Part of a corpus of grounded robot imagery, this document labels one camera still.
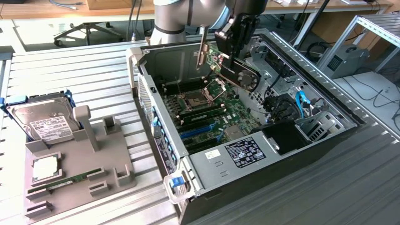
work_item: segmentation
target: hard drive label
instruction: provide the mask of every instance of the hard drive label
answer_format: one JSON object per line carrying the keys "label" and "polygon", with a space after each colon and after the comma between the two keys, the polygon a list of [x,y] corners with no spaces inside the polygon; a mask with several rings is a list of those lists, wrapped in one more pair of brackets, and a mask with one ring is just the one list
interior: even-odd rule
{"label": "hard drive label", "polygon": [[49,118],[30,123],[39,137],[51,141],[73,135],[73,131],[65,116]]}
{"label": "hard drive label", "polygon": [[265,152],[253,137],[227,145],[226,149],[239,168],[266,158]]}

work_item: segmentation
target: blue pcie slot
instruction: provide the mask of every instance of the blue pcie slot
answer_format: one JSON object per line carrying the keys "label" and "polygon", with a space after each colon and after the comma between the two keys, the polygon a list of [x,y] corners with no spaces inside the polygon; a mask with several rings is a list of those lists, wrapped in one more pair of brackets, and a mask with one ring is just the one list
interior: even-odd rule
{"label": "blue pcie slot", "polygon": [[199,128],[197,130],[193,130],[193,131],[190,131],[187,133],[183,133],[181,135],[181,138],[194,137],[194,136],[197,136],[199,134],[203,134],[203,133],[207,133],[207,132],[213,131],[215,124],[217,124],[217,122],[214,124],[206,126],[206,127],[202,127],[202,128]]}

